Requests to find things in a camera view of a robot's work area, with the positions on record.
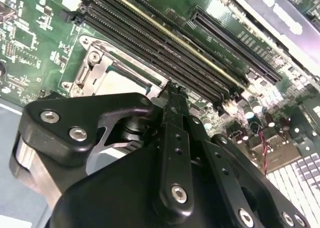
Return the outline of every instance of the capacitor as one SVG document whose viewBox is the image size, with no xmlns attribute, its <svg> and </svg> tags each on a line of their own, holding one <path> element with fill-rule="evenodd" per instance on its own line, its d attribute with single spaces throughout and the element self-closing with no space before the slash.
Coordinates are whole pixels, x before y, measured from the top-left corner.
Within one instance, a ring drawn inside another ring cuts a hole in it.
<svg viewBox="0 0 320 228">
<path fill-rule="evenodd" d="M 279 119 L 279 123 L 280 123 L 280 126 L 281 126 L 282 130 L 284 130 L 284 131 L 290 130 L 290 124 L 289 124 L 289 121 L 286 118 L 281 117 Z"/>
<path fill-rule="evenodd" d="M 253 101 L 251 103 L 251 108 L 252 108 L 252 111 L 255 113 L 255 114 L 258 114 L 262 111 L 262 106 L 261 104 L 258 102 L 258 101 Z"/>
<path fill-rule="evenodd" d="M 248 136 L 248 132 L 246 130 L 246 128 L 241 128 L 241 131 L 242 131 L 242 140 L 243 141 L 247 141 L 249 139 L 249 136 Z"/>
<path fill-rule="evenodd" d="M 252 119 L 248 120 L 249 128 L 254 134 L 258 134 L 261 130 L 261 121 L 258 117 L 254 116 Z"/>
<path fill-rule="evenodd" d="M 249 106 L 244 107 L 244 108 L 243 108 L 243 112 L 244 112 L 244 117 L 245 117 L 246 119 L 251 119 L 251 118 L 253 118 L 254 115 L 255 115 L 254 112 L 252 111 L 252 108 L 249 107 Z"/>
<path fill-rule="evenodd" d="M 274 122 L 274 119 L 270 113 L 266 113 L 264 115 L 264 118 L 266 120 L 266 123 L 268 124 L 268 127 L 274 127 L 276 123 Z"/>
<path fill-rule="evenodd" d="M 7 71 L 5 65 L 2 62 L 0 62 L 0 78 L 4 77 L 6 75 L 6 72 Z"/>
<path fill-rule="evenodd" d="M 212 128 L 211 119 L 205 118 L 202 122 L 203 122 L 203 126 L 206 130 L 210 130 Z"/>
<path fill-rule="evenodd" d="M 237 135 L 234 139 L 237 144 L 241 144 L 243 142 L 240 135 Z"/>
</svg>

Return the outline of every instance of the integrated circuit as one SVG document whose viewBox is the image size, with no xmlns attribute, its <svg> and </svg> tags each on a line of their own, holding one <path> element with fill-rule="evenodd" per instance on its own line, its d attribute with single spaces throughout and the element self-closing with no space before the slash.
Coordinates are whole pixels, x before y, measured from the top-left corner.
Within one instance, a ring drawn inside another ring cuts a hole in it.
<svg viewBox="0 0 320 228">
<path fill-rule="evenodd" d="M 22 30 L 19 27 L 16 27 L 15 29 L 16 41 L 30 48 L 32 46 L 33 39 L 34 37 L 31 34 L 27 33 L 25 30 Z"/>
</svg>

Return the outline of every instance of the memory module slot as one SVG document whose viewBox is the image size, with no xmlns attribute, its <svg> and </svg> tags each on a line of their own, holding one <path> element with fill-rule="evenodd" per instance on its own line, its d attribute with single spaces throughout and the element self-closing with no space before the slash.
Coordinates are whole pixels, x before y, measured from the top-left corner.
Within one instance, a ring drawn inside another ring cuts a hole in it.
<svg viewBox="0 0 320 228">
<path fill-rule="evenodd" d="M 242 43 L 231 32 L 222 28 L 212 17 L 210 17 L 209 14 L 202 9 L 196 9 L 191 21 L 210 37 L 221 42 L 226 47 L 234 50 L 240 57 L 242 57 L 244 60 L 247 60 L 251 68 L 270 83 L 276 84 L 278 81 L 282 80 L 282 76 L 278 74 L 268 62 L 266 62 L 248 46 Z"/>
<path fill-rule="evenodd" d="M 163 47 L 161 44 L 157 42 L 157 40 L 152 40 L 148 38 L 143 39 L 141 37 L 141 34 L 135 31 L 133 27 L 130 27 L 129 25 L 126 25 L 126 23 L 116 20 L 115 18 L 113 18 L 111 14 L 104 12 L 98 7 L 91 6 L 87 12 L 95 17 L 100 17 L 100 19 L 103 18 L 103 20 L 115 30 L 122 30 L 121 33 L 123 35 L 126 35 L 127 37 L 134 39 L 136 42 L 140 41 L 140 45 L 142 45 L 146 50 L 153 53 L 159 58 L 161 57 L 166 58 L 167 63 L 169 63 L 171 66 L 174 66 L 174 67 L 180 67 L 181 70 L 183 70 L 183 72 L 186 75 L 190 75 L 192 77 L 198 78 L 199 80 L 208 79 L 209 82 L 203 83 L 203 86 L 205 86 L 208 90 L 211 90 L 212 92 L 214 92 L 217 96 L 219 96 L 220 93 L 226 91 L 226 90 L 223 90 L 222 88 L 219 88 L 217 85 L 215 85 L 214 83 L 215 80 L 212 79 L 211 77 L 206 77 L 206 73 L 202 72 L 201 69 L 198 69 L 199 71 L 197 72 L 197 70 L 194 67 L 190 67 L 184 62 L 181 62 L 181 61 L 179 62 L 179 58 L 174 53 L 174 51 L 168 50 L 167 47 Z"/>
<path fill-rule="evenodd" d="M 119 0 L 83 0 L 78 20 L 212 102 L 229 99 L 230 90 L 239 91 L 232 81 Z M 243 80 L 241 74 L 235 77 Z"/>
<path fill-rule="evenodd" d="M 125 48 L 133 55 L 148 61 L 151 64 L 151 68 L 153 66 L 157 70 L 164 72 L 172 79 L 176 80 L 177 82 L 180 82 L 186 87 L 192 87 L 191 89 L 197 92 L 203 98 L 207 100 L 219 100 L 221 98 L 221 95 L 217 97 L 217 95 L 212 94 L 201 83 L 199 84 L 198 81 L 194 80 L 192 77 L 188 77 L 181 74 L 181 72 L 176 67 L 171 67 L 164 60 L 158 60 L 154 58 L 152 55 L 146 52 L 146 50 L 139 44 L 133 42 L 131 39 L 127 37 L 122 36 L 120 33 L 115 32 L 113 29 L 106 26 L 105 23 L 102 23 L 100 20 L 97 20 L 96 17 L 85 16 L 83 21 L 89 26 L 95 28 L 101 34 L 109 37 L 111 40 L 113 40 L 115 44 L 121 44 L 122 48 Z"/>
<path fill-rule="evenodd" d="M 128 20 L 128 22 L 134 24 L 136 27 L 139 28 L 139 30 L 144 31 L 144 32 L 142 32 L 142 34 L 147 34 L 148 36 L 150 35 L 150 36 L 154 37 L 160 43 L 162 43 L 162 45 L 164 45 L 172 50 L 175 50 L 176 52 L 178 52 L 178 51 L 180 51 L 180 53 L 182 52 L 183 58 L 185 60 L 181 59 L 181 61 L 186 62 L 186 63 L 190 63 L 194 67 L 200 66 L 200 68 L 203 69 L 204 71 L 206 71 L 207 74 L 210 74 L 213 78 L 215 78 L 217 80 L 217 82 L 221 82 L 222 85 L 227 86 L 228 88 L 233 86 L 232 82 L 230 82 L 224 76 L 218 75 L 215 70 L 210 68 L 207 64 L 201 62 L 199 59 L 194 57 L 192 54 L 186 56 L 184 54 L 184 52 L 187 52 L 187 51 L 185 49 L 183 49 L 182 46 L 180 46 L 179 44 L 177 44 L 175 42 L 170 41 L 166 37 L 165 34 L 161 33 L 156 28 L 151 29 L 150 28 L 151 25 L 146 20 L 141 22 L 141 19 L 138 16 L 136 16 L 131 11 L 126 9 L 124 6 L 119 4 L 119 2 L 117 2 L 116 0 L 92 0 L 92 1 L 95 2 L 97 5 L 101 5 L 102 7 L 104 7 L 106 11 L 110 11 L 115 14 L 118 13 L 118 15 L 125 17 L 125 19 Z"/>
</svg>

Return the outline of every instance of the white surface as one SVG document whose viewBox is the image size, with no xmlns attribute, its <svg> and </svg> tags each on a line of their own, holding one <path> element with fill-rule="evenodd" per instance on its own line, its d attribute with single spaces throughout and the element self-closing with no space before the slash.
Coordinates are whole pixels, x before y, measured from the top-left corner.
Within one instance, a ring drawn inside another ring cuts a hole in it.
<svg viewBox="0 0 320 228">
<path fill-rule="evenodd" d="M 81 3 L 81 0 L 62 0 L 62 5 L 72 12 L 76 11 Z"/>
<path fill-rule="evenodd" d="M 95 94 L 106 95 L 132 92 L 137 92 L 144 95 L 146 94 L 145 88 L 114 71 L 110 71 L 104 78 L 103 82 L 100 84 Z"/>
<path fill-rule="evenodd" d="M 31 228 L 31 226 L 31 222 L 0 215 L 0 227 L 2 228 Z"/>
</svg>

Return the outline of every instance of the metal screw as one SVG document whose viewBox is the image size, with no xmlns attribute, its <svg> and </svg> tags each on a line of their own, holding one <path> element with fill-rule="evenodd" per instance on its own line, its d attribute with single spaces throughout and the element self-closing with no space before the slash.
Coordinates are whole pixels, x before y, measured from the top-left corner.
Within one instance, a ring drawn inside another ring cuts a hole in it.
<svg viewBox="0 0 320 228">
<path fill-rule="evenodd" d="M 88 137 L 87 133 L 81 128 L 72 128 L 69 131 L 69 136 L 78 142 L 85 141 Z"/>
<path fill-rule="evenodd" d="M 193 117 L 192 120 L 194 121 L 194 123 L 200 124 L 200 120 L 198 120 L 198 118 Z"/>
<path fill-rule="evenodd" d="M 300 225 L 302 225 L 303 227 L 306 226 L 306 223 L 304 222 L 303 219 L 301 219 L 301 217 L 297 214 L 294 214 L 295 219 L 299 222 Z"/>
<path fill-rule="evenodd" d="M 294 221 L 292 220 L 292 218 L 291 218 L 287 213 L 282 212 L 282 216 L 283 216 L 285 222 L 286 222 L 289 226 L 294 227 L 295 223 L 294 223 Z"/>
<path fill-rule="evenodd" d="M 60 120 L 59 115 L 54 111 L 43 111 L 40 114 L 40 118 L 43 122 L 49 124 L 57 123 Z"/>
<path fill-rule="evenodd" d="M 97 52 L 91 52 L 88 59 L 93 63 L 97 63 L 100 60 L 100 55 Z"/>
<path fill-rule="evenodd" d="M 146 99 L 146 98 L 141 98 L 140 101 L 141 101 L 141 103 L 143 103 L 144 105 L 149 106 L 149 101 L 148 101 L 148 99 Z"/>
<path fill-rule="evenodd" d="M 177 202 L 179 202 L 181 204 L 186 203 L 187 193 L 182 187 L 180 187 L 178 185 L 172 186 L 171 193 Z"/>
<path fill-rule="evenodd" d="M 254 226 L 254 220 L 252 219 L 251 215 L 249 215 L 249 213 L 244 209 L 239 209 L 239 216 L 247 227 L 252 228 Z"/>
<path fill-rule="evenodd" d="M 221 141 L 222 141 L 223 144 L 227 144 L 228 143 L 227 139 L 224 138 L 224 137 L 221 137 Z"/>
</svg>

